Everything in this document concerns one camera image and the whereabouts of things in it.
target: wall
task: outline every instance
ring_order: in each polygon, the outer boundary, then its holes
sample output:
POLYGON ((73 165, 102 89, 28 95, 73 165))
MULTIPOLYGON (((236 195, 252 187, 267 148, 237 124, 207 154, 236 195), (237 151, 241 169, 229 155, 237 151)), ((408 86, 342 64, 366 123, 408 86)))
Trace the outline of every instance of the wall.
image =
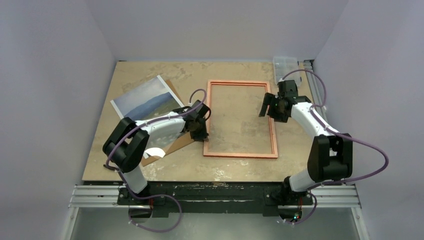
POLYGON ((115 60, 86 3, 0 3, 0 239, 59 239, 115 60))
MULTIPOLYGON (((381 146, 386 171, 359 181, 371 239, 422 239, 424 228, 424 2, 349 1, 314 68, 328 89, 329 122, 381 146)), ((354 175, 383 165, 355 145, 354 175)))
POLYGON ((314 59, 348 0, 86 0, 119 60, 314 59))

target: scratched table surface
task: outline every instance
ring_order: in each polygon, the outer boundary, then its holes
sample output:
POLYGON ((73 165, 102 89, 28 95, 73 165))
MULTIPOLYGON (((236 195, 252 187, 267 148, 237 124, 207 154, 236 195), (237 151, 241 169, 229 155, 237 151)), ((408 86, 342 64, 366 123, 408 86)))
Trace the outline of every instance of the scratched table surface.
MULTIPOLYGON (((116 64, 104 101, 82 177, 83 181, 119 180, 118 174, 103 167, 106 155, 102 152, 102 146, 120 120, 110 101, 157 75, 172 82, 184 104, 189 102, 190 94, 194 90, 206 89, 208 80, 268 81, 272 93, 275 94, 278 91, 274 83, 272 62, 120 61, 116 64)), ((306 75, 301 74, 301 76, 303 83, 298 89, 299 95, 306 95, 312 99, 306 75)), ((196 94, 196 98, 201 97, 200 93, 196 94)), ((243 105, 243 102, 245 102, 243 99, 234 99, 232 104, 238 106, 243 105)), ((223 125, 222 129, 243 130, 240 127, 242 119, 237 119, 239 115, 244 116, 241 112, 243 110, 243 107, 234 107, 232 113, 235 119, 223 123, 226 125, 223 125)), ((312 139, 293 119, 289 119, 287 123, 276 122, 275 131, 278 147, 277 159, 204 157, 203 143, 194 142, 142 167, 142 171, 150 181, 283 181, 286 176, 296 174, 306 168, 312 139)), ((240 140, 255 141, 254 138, 240 140)), ((220 144, 223 149, 228 148, 225 138, 220 139, 220 144)))

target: clear plastic box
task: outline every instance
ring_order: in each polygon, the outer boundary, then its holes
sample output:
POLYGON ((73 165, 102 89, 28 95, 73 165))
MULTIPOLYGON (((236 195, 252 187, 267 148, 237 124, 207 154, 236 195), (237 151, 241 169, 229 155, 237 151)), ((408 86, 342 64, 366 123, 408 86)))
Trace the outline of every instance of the clear plastic box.
MULTIPOLYGON (((289 72, 299 69, 298 59, 296 57, 274 56, 272 63, 274 65, 275 84, 282 81, 283 77, 289 72)), ((300 72, 292 73, 284 80, 294 80, 297 87, 300 87, 302 84, 300 72)))

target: printed picture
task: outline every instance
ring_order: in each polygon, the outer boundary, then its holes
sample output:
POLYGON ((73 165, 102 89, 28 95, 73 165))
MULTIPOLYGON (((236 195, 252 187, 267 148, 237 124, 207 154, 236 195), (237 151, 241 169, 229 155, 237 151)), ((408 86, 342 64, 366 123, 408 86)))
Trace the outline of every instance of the printed picture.
POLYGON ((129 117, 133 121, 160 117, 184 106, 160 75, 110 103, 121 119, 129 117))

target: wooden picture frame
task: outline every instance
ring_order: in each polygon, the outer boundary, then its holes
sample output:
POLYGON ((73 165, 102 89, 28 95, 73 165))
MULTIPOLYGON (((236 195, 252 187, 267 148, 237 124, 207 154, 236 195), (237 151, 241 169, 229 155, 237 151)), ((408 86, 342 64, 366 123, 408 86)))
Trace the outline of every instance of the wooden picture frame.
MULTIPOLYGON (((207 83, 207 98, 206 105, 212 109, 212 86, 249 86, 249 87, 264 87, 265 91, 270 93, 270 83, 266 81, 247 81, 247 80, 209 80, 207 83)), ((206 121, 207 131, 209 133, 211 126, 210 117, 206 121)), ((203 156, 205 157, 227 157, 227 158, 254 158, 254 159, 277 159, 277 137, 274 120, 266 116, 269 121, 269 135, 271 142, 271 153, 236 153, 236 152, 210 152, 209 142, 205 141, 203 144, 203 156)))

